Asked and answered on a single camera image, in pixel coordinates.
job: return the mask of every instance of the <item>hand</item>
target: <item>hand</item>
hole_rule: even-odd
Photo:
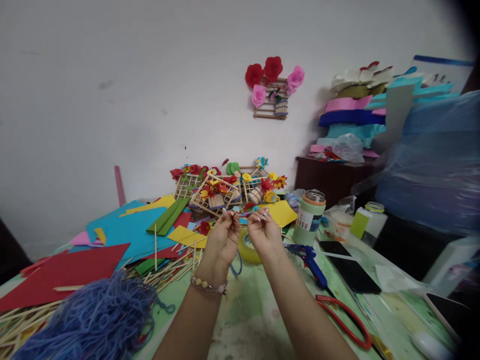
[[[227,270],[237,255],[239,247],[240,222],[238,212],[223,210],[222,216],[216,221],[208,235],[205,256],[210,261],[220,262]]]
[[[251,243],[262,260],[269,254],[284,252],[279,226],[270,216],[268,207],[251,214],[247,226]]]

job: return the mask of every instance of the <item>pink paper flower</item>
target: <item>pink paper flower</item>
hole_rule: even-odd
[[[258,109],[265,102],[267,88],[262,85],[255,84],[253,86],[253,94],[251,95],[251,101],[253,105]]]
[[[297,91],[297,89],[304,83],[304,77],[304,69],[299,65],[295,66],[293,72],[286,78],[286,92],[288,93],[288,95],[293,94]]]
[[[277,92],[274,90],[274,91],[271,93],[271,95],[270,95],[270,101],[271,101],[272,103],[275,102],[275,97],[276,97],[276,96],[277,96]]]

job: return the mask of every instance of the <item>yarn bundle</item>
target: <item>yarn bundle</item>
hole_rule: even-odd
[[[155,305],[175,311],[173,304],[160,301],[154,287],[118,270],[67,297],[13,359],[131,359],[152,336]]]

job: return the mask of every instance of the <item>yellow paper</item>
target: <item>yellow paper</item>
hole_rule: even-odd
[[[298,215],[292,210],[286,200],[277,201],[271,204],[259,205],[259,208],[268,208],[272,219],[283,228],[295,220]]]
[[[94,231],[98,240],[100,240],[103,245],[107,245],[107,237],[105,236],[104,230],[99,227],[96,228]]]
[[[175,202],[175,198],[172,194],[168,196],[162,197],[160,200],[152,202],[148,205],[144,206],[139,206],[139,207],[134,207],[133,209],[128,209],[124,214],[120,215],[120,217],[130,215],[133,213],[138,213],[142,212],[145,210],[151,210],[151,209],[156,209],[156,208],[169,208],[172,206],[172,204]]]
[[[194,247],[195,242],[197,249],[205,249],[207,245],[207,237],[205,235],[188,230],[186,227],[178,226],[168,236],[170,240],[176,241],[185,246]]]

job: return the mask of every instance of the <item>red scissors handle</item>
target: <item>red scissors handle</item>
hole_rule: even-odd
[[[346,306],[343,302],[340,300],[329,297],[329,296],[323,296],[323,295],[317,295],[316,296],[316,302],[320,307],[327,312],[338,324],[338,326],[352,339],[359,347],[365,350],[369,350],[372,347],[372,338],[370,336],[369,331],[365,327],[365,325],[360,321],[358,316],[348,307]],[[340,318],[337,316],[337,314],[327,305],[325,305],[323,302],[328,302],[328,303],[334,303],[339,305],[345,312],[349,313],[350,316],[355,320],[355,322],[360,326],[361,332],[363,333],[363,337],[365,338],[365,341],[360,340],[344,323]]]

